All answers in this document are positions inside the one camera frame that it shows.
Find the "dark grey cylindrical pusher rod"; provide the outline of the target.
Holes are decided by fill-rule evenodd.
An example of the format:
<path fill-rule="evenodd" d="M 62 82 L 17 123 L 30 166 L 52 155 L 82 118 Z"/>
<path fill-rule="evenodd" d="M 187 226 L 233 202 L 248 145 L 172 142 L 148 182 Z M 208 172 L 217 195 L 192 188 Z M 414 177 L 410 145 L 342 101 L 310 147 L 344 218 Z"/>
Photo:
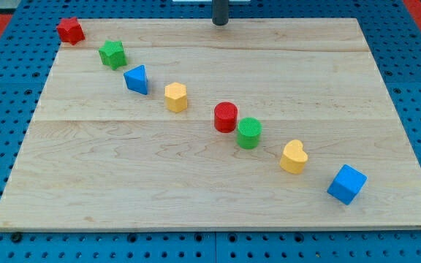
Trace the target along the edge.
<path fill-rule="evenodd" d="M 225 26 L 229 22 L 229 0 L 212 0 L 212 22 L 216 26 Z"/>

